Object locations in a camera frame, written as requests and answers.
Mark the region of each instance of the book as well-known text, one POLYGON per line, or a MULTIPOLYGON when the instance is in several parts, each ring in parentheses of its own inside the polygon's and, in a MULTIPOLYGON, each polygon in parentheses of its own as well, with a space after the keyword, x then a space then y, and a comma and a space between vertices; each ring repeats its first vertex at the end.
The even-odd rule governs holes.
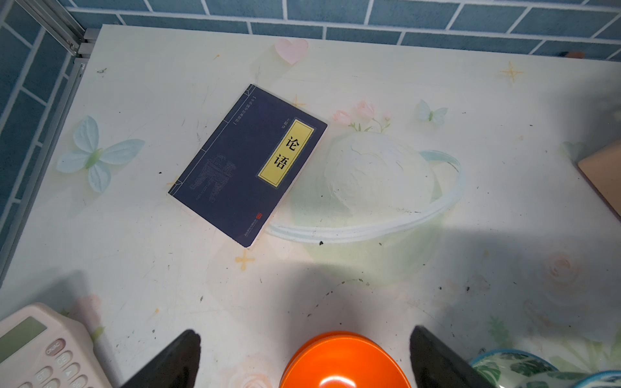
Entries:
POLYGON ((168 193, 248 248, 327 126, 251 84, 168 193))

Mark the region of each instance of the blue tile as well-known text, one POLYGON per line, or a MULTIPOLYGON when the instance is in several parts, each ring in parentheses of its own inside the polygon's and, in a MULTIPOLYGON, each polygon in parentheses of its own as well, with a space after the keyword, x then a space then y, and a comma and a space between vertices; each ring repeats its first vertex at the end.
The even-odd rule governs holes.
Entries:
POLYGON ((201 30, 218 32, 237 32, 247 34, 245 22, 229 22, 223 20, 182 19, 176 17, 121 15, 127 25, 143 27, 162 27, 166 29, 201 30))
POLYGON ((212 15, 283 18, 281 0, 206 0, 206 4, 212 15))
POLYGON ((85 29, 100 29, 102 24, 120 24, 116 15, 90 14, 87 12, 71 12, 71 15, 85 29))
POLYGON ((63 78, 60 81, 58 92, 56 93, 56 97, 54 98, 54 102, 52 103, 52 107, 50 108, 50 113, 47 115, 47 119, 45 120, 43 129, 41 130, 41 134, 39 135, 39 142, 41 143, 45 143, 45 137, 47 136, 47 133, 50 130, 50 124, 52 122, 52 119, 54 118, 54 114, 56 114, 56 108, 58 107, 58 101, 60 101, 60 98, 63 95, 63 91, 65 91, 66 85, 67 85, 67 80, 63 78))
POLYGON ((444 29, 457 7, 451 2, 376 0, 369 24, 444 29))
POLYGON ((290 20, 362 24, 368 5, 368 0, 288 0, 287 16, 290 20))
POLYGON ((20 92, 0 135, 0 204, 6 203, 43 114, 43 105, 20 92))
POLYGON ((17 193, 15 194, 15 198, 22 199, 24 197, 24 192, 26 191, 26 186, 28 186, 28 181, 32 176, 32 170, 35 168, 35 164, 37 163, 37 158, 39 157, 39 153, 41 152, 41 147, 35 147, 32 151, 32 156, 30 157, 30 161, 28 162, 28 166, 26 166, 26 171, 24 171, 24 177, 22 178, 22 182, 19 184, 19 188, 17 189, 17 193))
POLYGON ((588 4, 590 6, 608 6, 621 9, 621 1, 619 0, 591 0, 588 4))
POLYGON ((16 2, 13 3, 11 11, 4 21, 30 43, 35 42, 41 28, 41 25, 16 2))
POLYGON ((149 0, 154 12, 176 12, 178 14, 205 14, 201 0, 149 0))
POLYGON ((255 35, 321 39, 322 30, 321 27, 314 25, 252 23, 252 33, 255 35))
POLYGON ((557 3, 563 3, 563 4, 580 4, 583 2, 583 0, 509 0, 509 1, 557 2, 557 3))
POLYGON ((9 229, 11 228, 11 224, 13 220, 15 219, 15 214, 17 213, 18 208, 19 208, 19 204, 11 204, 9 215, 6 218, 6 221, 4 221, 4 226, 2 227, 2 231, 0 231, 0 250, 2 249, 2 246, 4 245, 4 242, 6 241, 6 238, 9 234, 9 229))
POLYGON ((603 30, 601 34, 597 36, 601 39, 621 39, 621 19, 617 19, 616 22, 610 24, 608 28, 603 30))
POLYGON ((467 37, 463 35, 421 34, 408 32, 401 42, 404 46, 455 48, 458 50, 528 54, 541 42, 534 39, 467 37))
POLYGON ((537 49, 534 55, 564 56, 571 51, 583 52, 588 59, 606 59, 621 45, 605 45, 601 43, 558 42, 549 40, 537 49))
POLYGON ((329 40, 344 40, 346 42, 366 42, 395 45, 399 40, 400 34, 401 33, 397 31, 328 28, 325 38, 329 40))
POLYGON ((48 101, 66 56, 67 51, 60 43, 45 33, 24 81, 24 87, 43 101, 48 101))
POLYGON ((30 49, 5 28, 0 28, 0 47, 2 47, 0 55, 0 112, 2 112, 30 49))
POLYGON ((612 12, 533 8, 513 34, 590 37, 615 16, 612 12))
POLYGON ((451 30, 507 32, 526 7, 478 6, 466 4, 451 30))
POLYGON ((123 11, 148 11, 142 0, 73 0, 78 7, 122 9, 123 11))

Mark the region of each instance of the white desk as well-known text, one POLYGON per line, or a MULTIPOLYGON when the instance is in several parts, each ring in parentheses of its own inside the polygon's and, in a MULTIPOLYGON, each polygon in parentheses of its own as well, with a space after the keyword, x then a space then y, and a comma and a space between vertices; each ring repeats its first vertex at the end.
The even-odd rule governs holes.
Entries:
MULTIPOLYGON (((104 26, 0 317, 35 299, 69 311, 98 336, 115 386, 186 328, 202 338, 197 386, 276 387, 293 352, 329 330, 370 337, 412 380, 415 324, 465 358, 514 346, 565 370, 621 368, 621 225, 562 145, 589 153, 621 135, 621 63, 310 40, 289 66, 275 41, 104 26), (245 252, 167 191, 249 83, 326 120, 361 99, 392 111, 395 142, 461 163, 459 201, 398 237, 320 246, 264 233, 245 252), (421 99, 448 108, 443 126, 415 119, 421 99), (55 170, 87 115, 100 147, 146 141, 101 195, 84 170, 55 170)), ((301 179, 347 131, 330 124, 301 179)), ((315 211, 290 196, 273 222, 291 223, 292 206, 315 211)))

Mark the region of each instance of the orange bowl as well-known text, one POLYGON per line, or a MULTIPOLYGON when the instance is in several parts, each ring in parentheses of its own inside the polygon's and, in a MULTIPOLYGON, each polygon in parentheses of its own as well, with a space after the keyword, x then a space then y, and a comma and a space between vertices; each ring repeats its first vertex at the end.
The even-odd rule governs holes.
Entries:
POLYGON ((350 332, 311 339, 291 358, 280 388, 411 388, 399 365, 376 343, 350 332))

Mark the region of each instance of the patterned bowl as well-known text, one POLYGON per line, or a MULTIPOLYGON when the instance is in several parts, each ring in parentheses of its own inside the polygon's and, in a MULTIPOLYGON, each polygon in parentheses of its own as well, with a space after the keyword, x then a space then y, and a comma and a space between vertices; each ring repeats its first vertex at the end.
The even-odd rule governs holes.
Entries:
POLYGON ((470 365, 498 388, 517 387, 536 374, 558 372, 558 369, 548 361, 515 349, 489 351, 472 360, 470 365))

